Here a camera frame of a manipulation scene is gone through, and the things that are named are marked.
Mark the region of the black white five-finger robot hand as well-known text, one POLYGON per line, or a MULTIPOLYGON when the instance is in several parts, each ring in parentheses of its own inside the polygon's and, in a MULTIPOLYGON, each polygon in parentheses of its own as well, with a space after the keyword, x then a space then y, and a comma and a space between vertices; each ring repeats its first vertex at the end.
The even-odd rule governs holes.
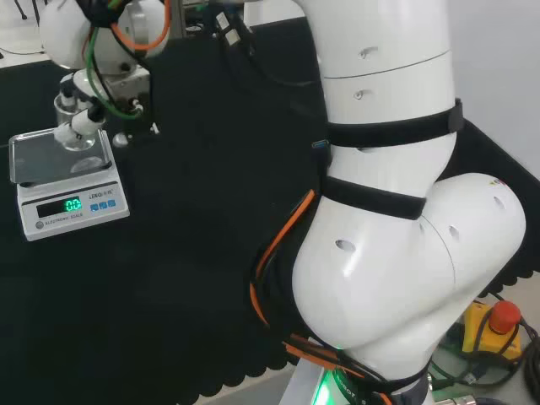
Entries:
POLYGON ((53 136, 70 151, 93 146, 109 118, 121 121, 121 130, 111 136, 118 149, 159 135, 151 75, 140 66, 123 75, 70 73, 61 79, 54 103, 57 127, 53 136))

